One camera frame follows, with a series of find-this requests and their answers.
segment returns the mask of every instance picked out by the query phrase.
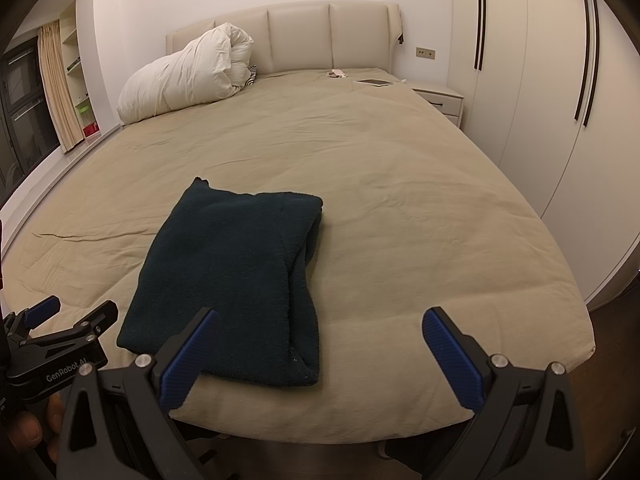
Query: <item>white wardrobe door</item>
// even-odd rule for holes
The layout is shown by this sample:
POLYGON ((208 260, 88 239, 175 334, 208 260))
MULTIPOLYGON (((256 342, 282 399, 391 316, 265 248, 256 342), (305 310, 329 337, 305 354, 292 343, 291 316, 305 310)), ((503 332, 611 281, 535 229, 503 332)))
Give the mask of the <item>white wardrobe door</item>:
POLYGON ((451 53, 447 85, 464 97, 461 129, 474 103, 478 70, 474 69, 478 37, 478 0, 453 0, 451 53))
POLYGON ((640 57, 609 7, 600 9, 600 69, 586 128, 542 219, 587 299, 640 231, 640 57))
POLYGON ((495 164, 511 129, 526 41, 527 0, 486 0, 482 71, 464 132, 495 164))
POLYGON ((584 0, 528 1, 522 86, 500 169, 542 215, 560 182, 586 108, 582 106, 576 120, 586 10, 584 0))

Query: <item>upholstered headboard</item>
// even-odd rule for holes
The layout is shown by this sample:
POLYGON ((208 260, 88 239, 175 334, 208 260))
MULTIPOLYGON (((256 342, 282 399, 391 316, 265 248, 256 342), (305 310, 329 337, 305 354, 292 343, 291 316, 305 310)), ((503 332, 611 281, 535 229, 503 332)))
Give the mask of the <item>upholstered headboard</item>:
POLYGON ((238 10, 166 35, 166 52, 182 50, 208 30, 230 22, 252 38, 251 64, 269 74, 305 68, 391 69, 402 34, 398 4, 332 0, 238 10))

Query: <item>beige curtain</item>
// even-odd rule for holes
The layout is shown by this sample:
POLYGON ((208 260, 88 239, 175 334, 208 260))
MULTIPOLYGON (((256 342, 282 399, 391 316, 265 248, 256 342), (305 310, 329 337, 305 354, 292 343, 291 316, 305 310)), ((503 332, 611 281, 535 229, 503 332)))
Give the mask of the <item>beige curtain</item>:
POLYGON ((60 22, 47 23, 38 33, 38 58, 44 84, 44 94, 56 127, 63 151, 68 152, 84 139, 78 117, 66 85, 65 67, 62 63, 60 22))

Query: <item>window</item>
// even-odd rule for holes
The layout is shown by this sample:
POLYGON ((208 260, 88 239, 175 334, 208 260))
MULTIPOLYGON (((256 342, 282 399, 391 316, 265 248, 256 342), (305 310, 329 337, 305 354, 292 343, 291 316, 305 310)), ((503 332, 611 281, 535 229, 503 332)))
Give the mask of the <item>window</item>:
POLYGON ((0 204, 60 142, 51 122, 38 64, 38 40, 0 59, 0 204))

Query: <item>electrical outlet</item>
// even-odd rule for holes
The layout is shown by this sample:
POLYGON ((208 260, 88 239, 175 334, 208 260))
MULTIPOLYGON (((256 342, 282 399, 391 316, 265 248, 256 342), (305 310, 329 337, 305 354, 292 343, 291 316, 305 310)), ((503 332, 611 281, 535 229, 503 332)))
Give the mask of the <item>electrical outlet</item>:
POLYGON ((426 57, 427 59, 436 59, 436 51, 431 50, 430 48, 422 48, 421 46, 417 46, 415 48, 416 57, 426 57))

